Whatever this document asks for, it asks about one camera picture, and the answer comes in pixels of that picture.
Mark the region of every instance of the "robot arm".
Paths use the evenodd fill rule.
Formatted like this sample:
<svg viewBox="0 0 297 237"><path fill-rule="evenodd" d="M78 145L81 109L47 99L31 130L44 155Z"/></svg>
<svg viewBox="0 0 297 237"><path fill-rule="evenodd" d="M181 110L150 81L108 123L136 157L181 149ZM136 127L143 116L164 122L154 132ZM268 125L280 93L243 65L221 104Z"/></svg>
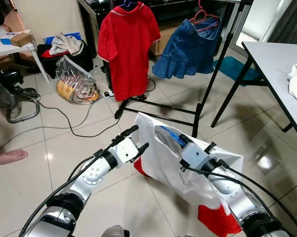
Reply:
<svg viewBox="0 0 297 237"><path fill-rule="evenodd" d="M126 162L133 162L142 155L148 143L137 146L128 137L137 130L135 125L122 132L113 141L117 143L106 152L96 152L94 157L102 154L75 181L67 185L47 202L47 208L29 227L23 237L71 237L79 218L93 189L103 180L105 174L114 168L122 167ZM86 161L82 170L90 164Z"/></svg>
<svg viewBox="0 0 297 237"><path fill-rule="evenodd" d="M182 171L192 168L236 179L234 175L221 167L215 156L210 154L215 143L211 143L205 150L202 150L185 135L180 135L180 139L186 144L181 152ZM239 184L211 174L205 174L205 176L217 194L226 201L246 236L289 237L282 229L281 223L275 217L270 216L259 201L253 195L246 193Z"/></svg>

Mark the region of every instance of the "teal mat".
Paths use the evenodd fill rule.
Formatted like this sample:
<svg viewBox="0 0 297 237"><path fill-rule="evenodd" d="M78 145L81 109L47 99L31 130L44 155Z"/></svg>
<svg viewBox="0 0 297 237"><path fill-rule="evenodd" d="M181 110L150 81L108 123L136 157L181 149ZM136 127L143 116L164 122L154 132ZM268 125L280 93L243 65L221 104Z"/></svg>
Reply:
<svg viewBox="0 0 297 237"><path fill-rule="evenodd" d="M244 64L238 61L236 58L232 56L225 57L219 70L227 75L232 80L236 80L239 73L243 69ZM248 72L246 73L244 80L254 80L255 78L259 77L260 73L253 68L249 68Z"/></svg>

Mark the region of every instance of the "tiled floor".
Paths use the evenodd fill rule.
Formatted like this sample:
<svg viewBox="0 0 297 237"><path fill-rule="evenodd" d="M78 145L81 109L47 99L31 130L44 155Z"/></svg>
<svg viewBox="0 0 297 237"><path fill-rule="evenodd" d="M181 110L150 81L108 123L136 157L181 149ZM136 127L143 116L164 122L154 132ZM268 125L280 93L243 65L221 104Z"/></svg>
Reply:
<svg viewBox="0 0 297 237"><path fill-rule="evenodd" d="M100 72L101 61L92 71L102 91L107 89L105 76ZM155 91L147 93L148 100L194 110L207 88L210 75L197 74L186 79L155 80ZM241 87L226 108L215 128L210 128L217 110L233 81L219 73L202 112L198 138L215 141L220 147L242 154L244 173L261 183L281 198L297 217L297 133L280 128L288 120L268 91L260 87ZM47 84L40 74L25 76L24 87L34 87L46 106L59 107L73 125L85 116L88 106L69 104L55 92L55 83ZM115 123L113 114L118 103L102 98L92 106L89 117L75 128L78 134L92 135ZM23 103L23 113L31 108ZM130 105L140 110L192 121L192 117L178 111L169 111L141 103ZM135 114L123 114L118 126L95 138L73 136L68 129L38 128L22 134L8 143L4 150L23 148L29 152L25 160L0 166L0 237L16 237L34 208L57 186L62 184L73 167L82 159L109 144L111 138L132 125ZM165 122L190 134L191 127ZM8 124L0 110L0 146L20 132L40 126L67 127L66 120L57 111L42 109L34 119ZM262 169L257 159L270 159L270 169ZM289 230L297 236L297 229L282 210L257 188ZM131 230L134 237L175 237L186 234L213 237L197 219L197 209L162 184L146 179L132 165L109 173L93 192L81 214L75 236L101 236L109 226L120 224Z"/></svg>

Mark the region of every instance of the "white table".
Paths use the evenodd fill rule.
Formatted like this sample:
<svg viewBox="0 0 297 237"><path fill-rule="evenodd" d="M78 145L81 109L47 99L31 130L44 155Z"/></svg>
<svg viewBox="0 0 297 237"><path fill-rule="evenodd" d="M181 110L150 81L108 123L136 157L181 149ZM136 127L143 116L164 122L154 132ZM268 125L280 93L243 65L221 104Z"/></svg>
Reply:
<svg viewBox="0 0 297 237"><path fill-rule="evenodd" d="M297 131L297 99L289 93L289 77L293 64L297 63L297 44L243 42L249 57L233 87L227 95L223 105L213 120L215 126L228 102L240 84L265 85L277 99L279 105L287 115L291 125ZM243 80L252 62L263 74L263 81Z"/></svg>
<svg viewBox="0 0 297 237"><path fill-rule="evenodd" d="M11 44L2 44L0 42L0 56L12 54L12 53L18 53L22 51L30 51L33 58L35 59L36 64L38 65L41 73L43 74L43 77L45 78L46 82L49 83L48 75L46 74L43 65L41 64L38 54L36 52L36 48L32 43L28 43L22 47L17 47Z"/></svg>

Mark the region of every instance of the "red polo shirt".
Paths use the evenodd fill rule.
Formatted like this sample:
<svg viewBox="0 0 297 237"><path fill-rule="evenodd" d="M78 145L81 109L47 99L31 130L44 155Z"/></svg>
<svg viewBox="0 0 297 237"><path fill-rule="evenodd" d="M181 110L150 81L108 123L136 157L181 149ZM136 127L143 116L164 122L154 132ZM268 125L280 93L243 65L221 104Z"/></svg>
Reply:
<svg viewBox="0 0 297 237"><path fill-rule="evenodd" d="M117 101L145 93L148 50L159 38L156 19L141 2L132 11L116 6L105 17L99 33L98 55L109 62Z"/></svg>

